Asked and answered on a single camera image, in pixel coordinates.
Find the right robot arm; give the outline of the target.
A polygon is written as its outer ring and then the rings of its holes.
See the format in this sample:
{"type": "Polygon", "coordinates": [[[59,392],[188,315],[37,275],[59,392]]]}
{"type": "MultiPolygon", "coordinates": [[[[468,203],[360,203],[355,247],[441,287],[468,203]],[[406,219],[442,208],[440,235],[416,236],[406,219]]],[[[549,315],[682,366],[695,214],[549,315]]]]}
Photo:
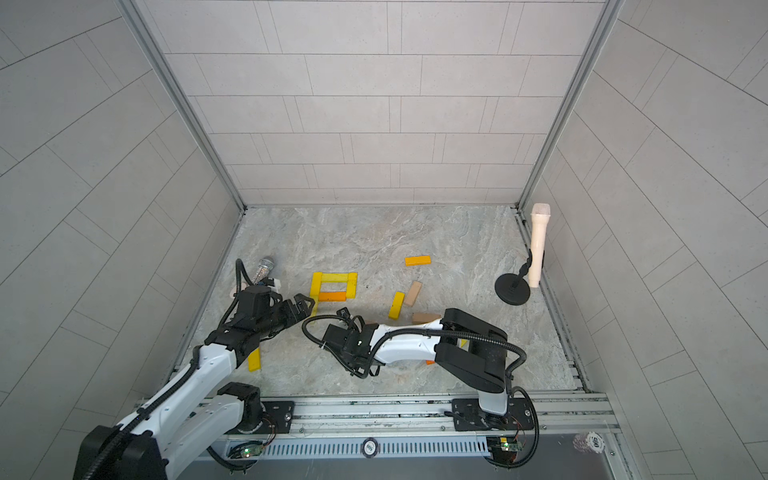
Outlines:
{"type": "Polygon", "coordinates": [[[527,354],[500,328],[455,308],[402,327],[367,323],[342,308],[304,320],[301,330],[353,377],[376,377],[383,366],[400,361],[431,361],[476,390],[475,399],[454,400],[444,415],[458,432],[501,433],[488,440],[488,463],[512,470],[537,452],[541,427],[535,406],[513,384],[527,354]]]}

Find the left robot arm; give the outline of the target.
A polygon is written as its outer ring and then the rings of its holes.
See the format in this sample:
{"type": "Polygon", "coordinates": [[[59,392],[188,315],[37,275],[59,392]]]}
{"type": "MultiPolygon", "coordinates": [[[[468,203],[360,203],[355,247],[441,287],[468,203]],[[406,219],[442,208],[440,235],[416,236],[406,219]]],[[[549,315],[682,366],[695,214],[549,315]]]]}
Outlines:
{"type": "Polygon", "coordinates": [[[222,321],[195,347],[188,365],[112,427],[83,440],[76,479],[175,479],[231,430],[276,432],[258,387],[228,377],[266,340],[307,319],[314,299],[285,299],[273,288],[238,289],[222,321]]]}

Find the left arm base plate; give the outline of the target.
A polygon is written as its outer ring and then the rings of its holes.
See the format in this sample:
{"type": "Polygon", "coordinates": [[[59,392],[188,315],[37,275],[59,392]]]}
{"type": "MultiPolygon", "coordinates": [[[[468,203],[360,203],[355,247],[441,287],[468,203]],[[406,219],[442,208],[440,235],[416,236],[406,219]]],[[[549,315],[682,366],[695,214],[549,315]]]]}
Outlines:
{"type": "Polygon", "coordinates": [[[295,403],[265,401],[259,387],[230,382],[217,390],[218,395],[234,397],[243,403],[240,421],[227,434],[287,434],[290,431],[295,403]]]}

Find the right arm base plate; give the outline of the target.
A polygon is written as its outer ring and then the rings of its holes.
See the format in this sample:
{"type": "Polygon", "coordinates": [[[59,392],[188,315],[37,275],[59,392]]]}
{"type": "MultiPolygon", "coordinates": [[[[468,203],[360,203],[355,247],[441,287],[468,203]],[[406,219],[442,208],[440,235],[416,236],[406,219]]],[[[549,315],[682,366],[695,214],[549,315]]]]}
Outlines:
{"type": "Polygon", "coordinates": [[[478,399],[453,399],[451,414],[456,431],[533,431],[534,413],[532,403],[524,397],[509,397],[507,412],[497,416],[484,412],[478,399]]]}

